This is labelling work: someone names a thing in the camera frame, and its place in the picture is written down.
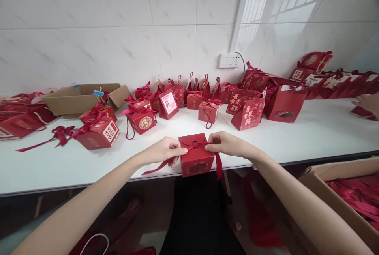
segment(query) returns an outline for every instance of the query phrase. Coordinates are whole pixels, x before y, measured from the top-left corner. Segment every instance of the right hand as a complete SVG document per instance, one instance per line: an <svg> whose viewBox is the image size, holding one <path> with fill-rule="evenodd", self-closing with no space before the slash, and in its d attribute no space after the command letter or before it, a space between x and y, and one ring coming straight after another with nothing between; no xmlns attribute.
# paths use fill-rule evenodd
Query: right hand
<svg viewBox="0 0 379 255"><path fill-rule="evenodd" d="M211 134L208 142L212 144L206 145L205 150L210 152L221 152L248 159L261 159L265 155L259 148L225 131Z"/></svg>

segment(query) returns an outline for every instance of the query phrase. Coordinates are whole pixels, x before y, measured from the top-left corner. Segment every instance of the left hand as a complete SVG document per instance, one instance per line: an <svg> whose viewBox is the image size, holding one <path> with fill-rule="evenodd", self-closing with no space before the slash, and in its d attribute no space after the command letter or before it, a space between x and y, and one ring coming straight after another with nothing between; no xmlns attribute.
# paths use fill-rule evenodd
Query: left hand
<svg viewBox="0 0 379 255"><path fill-rule="evenodd" d="M179 156L186 154L188 150L180 147L180 142L170 137L164 137L152 146L148 147L139 154L143 165L162 162L172 158L168 164L171 168L175 166Z"/></svg>

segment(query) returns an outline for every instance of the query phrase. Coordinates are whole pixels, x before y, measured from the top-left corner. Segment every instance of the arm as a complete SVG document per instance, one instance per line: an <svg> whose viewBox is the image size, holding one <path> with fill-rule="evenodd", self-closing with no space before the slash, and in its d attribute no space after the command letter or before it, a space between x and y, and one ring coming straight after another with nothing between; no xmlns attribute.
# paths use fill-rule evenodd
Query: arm
<svg viewBox="0 0 379 255"><path fill-rule="evenodd" d="M352 101L356 106L371 112L379 120L379 94L362 94Z"/></svg>
<svg viewBox="0 0 379 255"><path fill-rule="evenodd" d="M169 158L173 167L185 153L177 140L165 137L132 156L53 213L12 254L68 254L134 172Z"/></svg>
<svg viewBox="0 0 379 255"><path fill-rule="evenodd" d="M321 254L372 254L332 208L260 149L226 132L213 133L206 150L251 161Z"/></svg>

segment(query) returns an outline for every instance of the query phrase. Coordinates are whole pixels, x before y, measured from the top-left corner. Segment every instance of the electrical outlet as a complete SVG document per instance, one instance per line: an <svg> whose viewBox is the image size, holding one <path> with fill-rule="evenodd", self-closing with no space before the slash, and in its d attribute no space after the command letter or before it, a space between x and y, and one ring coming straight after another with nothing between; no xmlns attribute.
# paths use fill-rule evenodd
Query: electrical outlet
<svg viewBox="0 0 379 255"><path fill-rule="evenodd" d="M238 68L242 63L241 56L238 54L220 54L219 68Z"/></svg>

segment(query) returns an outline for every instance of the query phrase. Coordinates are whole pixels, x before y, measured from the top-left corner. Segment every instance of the white tiled wall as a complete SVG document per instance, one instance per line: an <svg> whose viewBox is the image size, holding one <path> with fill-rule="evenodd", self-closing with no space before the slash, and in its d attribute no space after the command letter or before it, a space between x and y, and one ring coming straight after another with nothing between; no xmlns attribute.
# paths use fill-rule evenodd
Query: white tiled wall
<svg viewBox="0 0 379 255"><path fill-rule="evenodd" d="M0 96L72 83L127 84L157 76L211 86L239 0L0 0ZM246 0L236 50L255 67L289 75L310 51L333 50L331 69L377 69L379 0Z"/></svg>

